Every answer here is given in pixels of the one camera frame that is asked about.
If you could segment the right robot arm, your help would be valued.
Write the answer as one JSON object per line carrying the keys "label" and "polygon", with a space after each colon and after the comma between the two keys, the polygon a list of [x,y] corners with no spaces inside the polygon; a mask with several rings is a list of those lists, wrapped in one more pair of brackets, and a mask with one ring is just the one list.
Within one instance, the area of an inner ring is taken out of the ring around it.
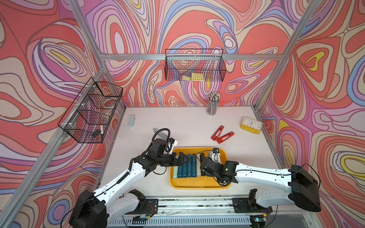
{"label": "right robot arm", "polygon": [[266,169],[237,161],[226,161],[221,164],[206,157],[201,161],[201,168],[219,185],[254,183],[269,186],[270,189],[267,191],[261,193],[255,191],[255,203],[263,208],[295,204],[306,211],[321,211],[320,181],[302,166],[292,165],[289,169]]}

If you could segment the yellow alarm clock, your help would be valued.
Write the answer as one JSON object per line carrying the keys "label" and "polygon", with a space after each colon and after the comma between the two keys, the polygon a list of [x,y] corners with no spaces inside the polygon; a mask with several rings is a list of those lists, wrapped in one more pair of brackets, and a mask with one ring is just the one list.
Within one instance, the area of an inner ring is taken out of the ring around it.
{"label": "yellow alarm clock", "polygon": [[263,127],[262,122],[248,117],[244,117],[240,124],[241,129],[257,135],[261,132],[262,127]]}

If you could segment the yellow sticky notes in basket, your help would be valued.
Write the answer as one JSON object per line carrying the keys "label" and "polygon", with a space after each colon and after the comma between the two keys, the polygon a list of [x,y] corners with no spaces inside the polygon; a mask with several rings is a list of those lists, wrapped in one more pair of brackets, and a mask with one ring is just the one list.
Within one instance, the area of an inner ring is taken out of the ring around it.
{"label": "yellow sticky notes in basket", "polygon": [[202,73],[192,73],[190,76],[182,76],[182,81],[203,82],[204,80],[204,74]]}

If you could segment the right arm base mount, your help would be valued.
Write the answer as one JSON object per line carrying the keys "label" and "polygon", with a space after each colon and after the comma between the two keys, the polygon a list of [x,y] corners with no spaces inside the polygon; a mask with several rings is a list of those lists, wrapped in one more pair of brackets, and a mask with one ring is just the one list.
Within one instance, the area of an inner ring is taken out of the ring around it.
{"label": "right arm base mount", "polygon": [[271,214],[272,207],[262,207],[256,202],[257,189],[250,190],[247,198],[232,198],[232,206],[235,213]]}

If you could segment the pale green pruning pliers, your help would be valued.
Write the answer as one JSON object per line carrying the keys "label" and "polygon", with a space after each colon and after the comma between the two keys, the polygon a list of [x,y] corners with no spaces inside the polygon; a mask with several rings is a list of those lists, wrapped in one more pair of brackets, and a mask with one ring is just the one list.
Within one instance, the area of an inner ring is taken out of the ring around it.
{"label": "pale green pruning pliers", "polygon": [[174,167],[174,169],[173,169],[173,179],[178,178],[178,171],[179,171],[178,166]]}

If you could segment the black pruning pliers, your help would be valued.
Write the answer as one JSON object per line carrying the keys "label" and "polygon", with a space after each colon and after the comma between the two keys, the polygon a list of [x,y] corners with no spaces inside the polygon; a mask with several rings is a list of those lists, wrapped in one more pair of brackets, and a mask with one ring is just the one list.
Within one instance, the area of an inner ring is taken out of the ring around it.
{"label": "black pruning pliers", "polygon": [[200,170],[201,170],[201,176],[206,176],[204,169],[204,165],[202,164],[203,160],[205,159],[204,153],[200,154]]}

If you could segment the grey pruning pliers angled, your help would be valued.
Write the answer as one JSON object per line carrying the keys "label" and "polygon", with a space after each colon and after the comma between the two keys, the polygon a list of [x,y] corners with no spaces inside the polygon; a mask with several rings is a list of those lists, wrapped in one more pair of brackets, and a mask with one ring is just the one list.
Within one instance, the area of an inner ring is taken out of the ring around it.
{"label": "grey pruning pliers angled", "polygon": [[155,134],[152,138],[152,141],[154,141],[157,138],[168,141],[170,139],[171,131],[168,128],[161,128],[161,129],[154,128],[154,133]]}

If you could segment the light blue-grey pliers far left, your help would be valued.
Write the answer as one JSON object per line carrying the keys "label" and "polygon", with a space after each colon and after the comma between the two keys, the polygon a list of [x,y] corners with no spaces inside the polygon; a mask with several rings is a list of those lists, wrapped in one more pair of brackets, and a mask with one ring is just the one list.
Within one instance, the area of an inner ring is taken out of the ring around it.
{"label": "light blue-grey pliers far left", "polygon": [[136,119],[135,115],[131,115],[130,116],[130,119],[129,119],[129,127],[130,128],[134,128],[134,126],[135,126],[135,119]]}

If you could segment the dark teal pruning pliers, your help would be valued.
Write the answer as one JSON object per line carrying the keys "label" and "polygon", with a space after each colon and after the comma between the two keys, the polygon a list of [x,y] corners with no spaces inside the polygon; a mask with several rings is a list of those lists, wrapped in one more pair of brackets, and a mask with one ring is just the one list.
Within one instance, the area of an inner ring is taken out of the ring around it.
{"label": "dark teal pruning pliers", "polygon": [[178,167],[177,177],[178,178],[183,178],[183,166]]}

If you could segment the pencil holder cup with pencils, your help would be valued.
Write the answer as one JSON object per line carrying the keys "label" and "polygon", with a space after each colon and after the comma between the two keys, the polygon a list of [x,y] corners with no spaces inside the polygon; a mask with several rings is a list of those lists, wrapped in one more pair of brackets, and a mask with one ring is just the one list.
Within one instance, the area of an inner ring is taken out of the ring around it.
{"label": "pencil holder cup with pencils", "polygon": [[220,97],[221,95],[218,92],[212,92],[209,94],[206,111],[208,115],[214,116],[216,114]]}

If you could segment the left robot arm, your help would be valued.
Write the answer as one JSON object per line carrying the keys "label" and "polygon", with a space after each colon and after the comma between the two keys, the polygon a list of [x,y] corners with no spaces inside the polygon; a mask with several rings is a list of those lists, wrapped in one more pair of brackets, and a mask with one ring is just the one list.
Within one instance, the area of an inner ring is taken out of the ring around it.
{"label": "left robot arm", "polygon": [[190,160],[184,153],[166,153],[165,150],[171,147],[173,143],[168,140],[154,139],[111,182],[93,192],[82,192],[70,210],[69,225],[73,228],[105,228],[124,214],[140,210],[145,204],[145,196],[138,190],[132,190],[124,196],[125,191],[153,172],[157,166],[183,166]]}

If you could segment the yellow plastic storage tray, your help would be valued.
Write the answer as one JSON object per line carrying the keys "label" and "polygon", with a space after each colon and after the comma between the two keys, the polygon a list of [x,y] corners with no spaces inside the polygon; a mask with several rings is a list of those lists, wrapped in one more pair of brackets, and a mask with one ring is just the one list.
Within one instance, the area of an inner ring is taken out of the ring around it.
{"label": "yellow plastic storage tray", "polygon": [[[212,147],[177,147],[173,150],[174,153],[179,155],[182,152],[186,155],[198,154],[203,152],[205,157],[208,157],[209,151]],[[220,190],[228,189],[231,184],[226,186],[220,186],[213,177],[200,176],[200,177],[187,177],[174,179],[174,168],[169,168],[169,183],[174,189],[178,190]]]}

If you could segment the aluminium front rail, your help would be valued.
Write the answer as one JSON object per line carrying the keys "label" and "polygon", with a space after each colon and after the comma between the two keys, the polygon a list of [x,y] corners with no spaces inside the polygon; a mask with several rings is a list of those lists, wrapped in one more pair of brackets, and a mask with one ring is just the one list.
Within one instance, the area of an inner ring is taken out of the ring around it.
{"label": "aluminium front rail", "polygon": [[158,198],[154,215],[124,214],[106,228],[317,228],[313,215],[292,206],[271,214],[235,213],[232,197]]}

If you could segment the beige pruning pliers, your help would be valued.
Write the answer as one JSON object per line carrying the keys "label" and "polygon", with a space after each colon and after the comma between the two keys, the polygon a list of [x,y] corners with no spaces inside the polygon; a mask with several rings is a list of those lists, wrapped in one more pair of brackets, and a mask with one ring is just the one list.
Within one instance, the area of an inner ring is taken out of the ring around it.
{"label": "beige pruning pliers", "polygon": [[196,171],[197,177],[201,177],[201,163],[199,160],[197,160],[197,162],[196,162],[196,169],[197,169],[197,171]]}

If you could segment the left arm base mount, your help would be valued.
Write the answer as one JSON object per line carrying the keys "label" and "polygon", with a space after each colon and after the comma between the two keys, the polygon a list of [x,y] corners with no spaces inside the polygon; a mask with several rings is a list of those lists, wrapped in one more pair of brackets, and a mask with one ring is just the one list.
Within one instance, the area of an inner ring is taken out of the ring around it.
{"label": "left arm base mount", "polygon": [[147,198],[137,189],[131,190],[129,193],[136,196],[139,202],[135,210],[128,212],[127,214],[145,214],[147,216],[150,216],[158,212],[158,199]]}

